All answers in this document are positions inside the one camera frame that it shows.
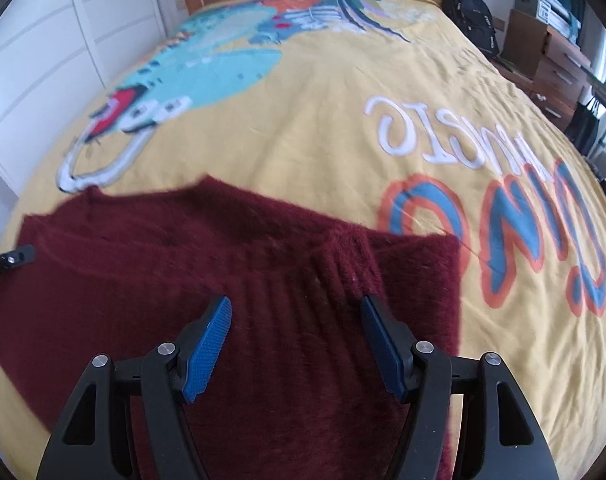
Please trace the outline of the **black backpack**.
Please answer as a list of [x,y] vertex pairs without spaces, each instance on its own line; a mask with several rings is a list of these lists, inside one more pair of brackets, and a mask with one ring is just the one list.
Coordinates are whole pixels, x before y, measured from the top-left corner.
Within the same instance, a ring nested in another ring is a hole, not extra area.
[[496,29],[484,0],[443,0],[442,10],[486,58],[498,56]]

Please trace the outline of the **maroon knitted sweater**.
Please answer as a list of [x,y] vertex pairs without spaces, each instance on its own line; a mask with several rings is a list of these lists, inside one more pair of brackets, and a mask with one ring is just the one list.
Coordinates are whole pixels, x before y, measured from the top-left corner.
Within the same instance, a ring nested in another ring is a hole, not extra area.
[[174,192],[97,188],[28,216],[32,263],[0,278],[0,367],[47,427],[90,359],[138,358],[217,295],[230,331],[186,409],[213,479],[380,479],[403,426],[360,320],[378,296],[458,349],[459,244],[376,232],[205,178]]

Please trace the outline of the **white wardrobe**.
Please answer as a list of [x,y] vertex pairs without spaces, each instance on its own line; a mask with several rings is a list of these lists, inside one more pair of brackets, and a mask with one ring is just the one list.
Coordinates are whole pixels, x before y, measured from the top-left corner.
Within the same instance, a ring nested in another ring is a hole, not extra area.
[[0,237],[66,126],[166,35],[158,0],[11,0],[0,15]]

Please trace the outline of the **wooden drawer chest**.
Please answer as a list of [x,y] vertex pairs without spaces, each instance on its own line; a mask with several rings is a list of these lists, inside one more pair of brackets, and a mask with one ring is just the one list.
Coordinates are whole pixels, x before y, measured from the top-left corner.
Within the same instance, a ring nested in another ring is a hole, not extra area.
[[553,125],[565,130],[589,89],[583,71],[589,61],[580,48],[550,25],[512,9],[501,58],[531,81],[526,93]]

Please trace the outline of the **yellow dino print bedspread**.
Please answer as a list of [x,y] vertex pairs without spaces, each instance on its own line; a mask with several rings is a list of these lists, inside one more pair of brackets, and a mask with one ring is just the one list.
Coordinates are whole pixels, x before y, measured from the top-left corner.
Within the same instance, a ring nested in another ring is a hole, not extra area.
[[97,353],[215,294],[232,325],[186,415],[214,479],[380,479],[405,411],[359,319],[503,356],[557,472],[606,447],[606,196],[425,0],[237,0],[100,93],[23,184],[0,278],[0,456],[35,477]]

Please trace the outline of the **black hanging bag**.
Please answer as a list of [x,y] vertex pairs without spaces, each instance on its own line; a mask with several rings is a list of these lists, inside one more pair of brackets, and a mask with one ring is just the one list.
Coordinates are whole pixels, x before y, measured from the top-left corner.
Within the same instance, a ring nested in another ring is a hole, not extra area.
[[597,140],[600,101],[593,96],[587,104],[578,104],[565,129],[565,135],[581,155],[587,156]]

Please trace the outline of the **stacked boxes on chest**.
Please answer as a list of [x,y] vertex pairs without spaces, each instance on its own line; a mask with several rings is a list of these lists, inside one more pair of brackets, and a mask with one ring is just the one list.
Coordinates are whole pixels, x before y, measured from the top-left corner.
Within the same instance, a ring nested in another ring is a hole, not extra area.
[[514,8],[545,23],[571,42],[580,34],[580,21],[559,0],[514,0]]

